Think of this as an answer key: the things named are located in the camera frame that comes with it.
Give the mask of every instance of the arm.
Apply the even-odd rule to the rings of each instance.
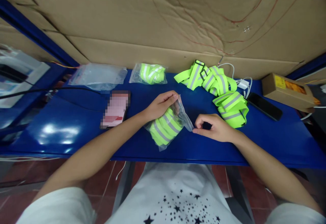
[[[95,137],[53,173],[33,201],[61,188],[82,187],[130,137],[147,122],[162,116],[177,98],[175,91],[160,94],[144,111]]]
[[[210,130],[202,129],[204,122],[212,125]],[[242,132],[231,128],[217,114],[199,115],[195,125],[197,128],[194,129],[194,133],[217,141],[233,143],[258,177],[277,196],[292,203],[307,206],[323,214],[316,201],[288,168]]]

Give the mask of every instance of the white t-shirt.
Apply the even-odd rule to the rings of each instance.
[[[91,224],[96,213],[86,193],[77,187],[51,192],[33,202],[17,224]],[[318,212],[282,204],[268,224],[324,224]],[[218,223],[240,224],[206,165],[147,164],[138,183],[106,224]]]

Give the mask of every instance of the small cardboard box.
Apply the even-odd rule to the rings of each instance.
[[[305,84],[271,73],[262,79],[264,97],[283,103],[303,112],[314,112],[314,99]]]

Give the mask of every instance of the ziplock bag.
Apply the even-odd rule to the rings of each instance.
[[[129,83],[167,84],[165,70],[166,67],[159,64],[136,64],[131,72]]]
[[[80,65],[69,80],[69,85],[84,85],[93,90],[112,90],[123,84],[127,68],[107,64]]]
[[[158,119],[155,119],[145,125],[155,141],[159,146],[159,150],[165,150],[171,141],[179,134],[183,127],[188,131],[194,129],[188,115],[184,111],[181,98],[172,104],[165,114]]]

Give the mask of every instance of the smartphone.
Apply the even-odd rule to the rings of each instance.
[[[121,124],[126,117],[130,105],[130,92],[113,91],[110,95],[108,106],[101,120],[101,129],[111,129]]]
[[[282,117],[282,110],[256,93],[251,92],[247,98],[247,101],[275,121],[279,121]]]

